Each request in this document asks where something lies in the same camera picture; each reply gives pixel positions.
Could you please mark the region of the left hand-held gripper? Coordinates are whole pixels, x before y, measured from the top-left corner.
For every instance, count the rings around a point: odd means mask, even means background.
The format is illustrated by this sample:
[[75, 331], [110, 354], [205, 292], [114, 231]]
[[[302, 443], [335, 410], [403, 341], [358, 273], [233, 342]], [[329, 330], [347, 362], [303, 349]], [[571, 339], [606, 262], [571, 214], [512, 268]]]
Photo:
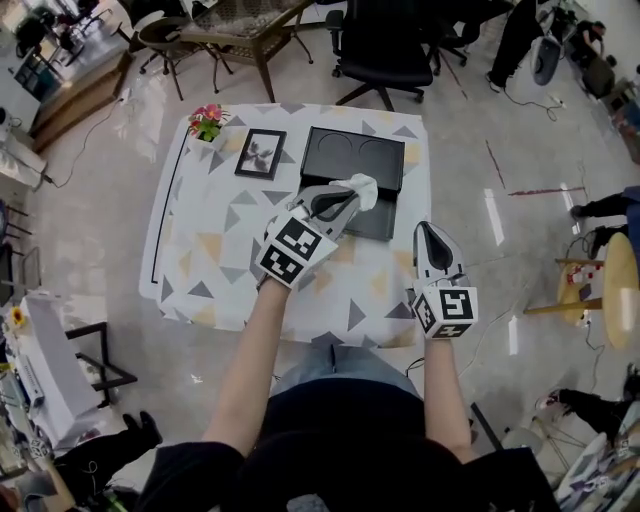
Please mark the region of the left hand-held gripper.
[[254, 258], [257, 285], [271, 278], [294, 288], [337, 251], [342, 232], [359, 210], [360, 197], [350, 188], [303, 187], [265, 229]]

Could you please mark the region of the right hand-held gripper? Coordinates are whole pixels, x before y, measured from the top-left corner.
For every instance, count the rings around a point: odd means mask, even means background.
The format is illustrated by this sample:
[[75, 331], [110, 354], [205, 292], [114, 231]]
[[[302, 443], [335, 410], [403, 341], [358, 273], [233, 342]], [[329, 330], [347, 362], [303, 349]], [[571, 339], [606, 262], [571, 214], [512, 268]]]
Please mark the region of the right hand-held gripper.
[[411, 309], [424, 338], [461, 337], [478, 321], [479, 307], [459, 245], [444, 229], [423, 220], [414, 229], [413, 259], [418, 279]]

